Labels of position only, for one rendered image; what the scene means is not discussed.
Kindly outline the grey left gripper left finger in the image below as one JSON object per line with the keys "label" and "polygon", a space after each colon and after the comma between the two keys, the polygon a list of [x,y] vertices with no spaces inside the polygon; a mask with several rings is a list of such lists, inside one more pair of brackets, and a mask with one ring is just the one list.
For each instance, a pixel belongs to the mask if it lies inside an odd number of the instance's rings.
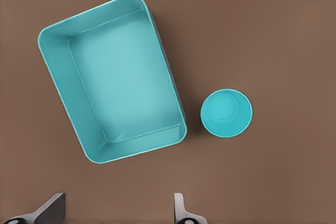
{"label": "grey left gripper left finger", "polygon": [[66,194],[56,193],[34,212],[13,217],[3,224],[62,224],[66,216]]}

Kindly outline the teal rectangular box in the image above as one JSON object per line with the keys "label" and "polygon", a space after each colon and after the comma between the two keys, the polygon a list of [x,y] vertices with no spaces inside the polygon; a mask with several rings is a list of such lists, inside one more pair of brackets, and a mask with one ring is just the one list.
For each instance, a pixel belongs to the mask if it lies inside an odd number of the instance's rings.
{"label": "teal rectangular box", "polygon": [[87,159],[178,144],[182,102],[144,0],[111,0],[43,28],[38,47]]}

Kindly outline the teal cup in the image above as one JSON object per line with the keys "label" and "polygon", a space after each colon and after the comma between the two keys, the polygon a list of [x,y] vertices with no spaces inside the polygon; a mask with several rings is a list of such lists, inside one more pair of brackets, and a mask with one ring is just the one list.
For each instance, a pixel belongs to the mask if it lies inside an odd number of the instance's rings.
{"label": "teal cup", "polygon": [[246,130],[253,117],[250,100],[235,89],[220,89],[211,93],[203,102],[200,117],[211,134],[230,138]]}

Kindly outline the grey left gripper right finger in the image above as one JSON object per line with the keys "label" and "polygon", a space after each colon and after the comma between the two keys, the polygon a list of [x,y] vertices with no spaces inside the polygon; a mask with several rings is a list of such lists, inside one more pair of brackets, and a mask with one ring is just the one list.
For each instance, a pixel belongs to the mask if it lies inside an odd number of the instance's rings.
{"label": "grey left gripper right finger", "polygon": [[206,219],[185,209],[182,193],[174,194],[174,224],[206,224]]}

